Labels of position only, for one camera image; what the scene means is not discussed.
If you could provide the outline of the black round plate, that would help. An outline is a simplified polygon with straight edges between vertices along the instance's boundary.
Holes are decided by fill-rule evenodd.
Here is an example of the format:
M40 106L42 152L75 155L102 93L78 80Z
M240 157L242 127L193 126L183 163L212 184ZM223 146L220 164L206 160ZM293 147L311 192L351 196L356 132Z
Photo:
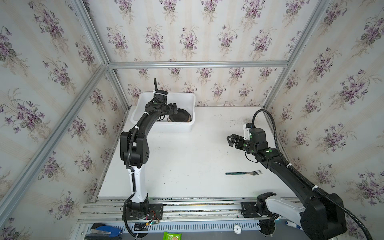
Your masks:
M168 122L170 123L190 123L191 121L192 115L184 109L178 109L176 114L168 116Z

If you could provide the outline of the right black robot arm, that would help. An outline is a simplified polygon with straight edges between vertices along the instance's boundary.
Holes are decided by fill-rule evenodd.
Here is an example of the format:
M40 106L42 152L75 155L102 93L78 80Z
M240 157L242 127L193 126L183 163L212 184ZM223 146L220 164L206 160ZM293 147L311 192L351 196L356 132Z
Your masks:
M288 219L301 226L311 240L329 240L347 230L344 211L337 206L343 204L342 199L331 194L330 199L316 193L315 185L308 182L275 148L270 148L265 131L260 128L250 129L250 138L232 134L227 137L230 147L251 154L256 161L278 176L302 202L304 210L297 214L289 214Z

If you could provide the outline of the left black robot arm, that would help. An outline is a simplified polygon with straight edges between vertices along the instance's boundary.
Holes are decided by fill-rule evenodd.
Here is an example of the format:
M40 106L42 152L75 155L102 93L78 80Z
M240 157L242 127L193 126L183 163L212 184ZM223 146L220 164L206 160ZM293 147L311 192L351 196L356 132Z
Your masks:
M122 220L130 217L144 219L150 211L149 195L145 184L145 164L149 160L149 131L158 119L178 112L176 104L154 100L146 104L143 115L128 132L120 135L120 157L131 174L131 195L123 204Z

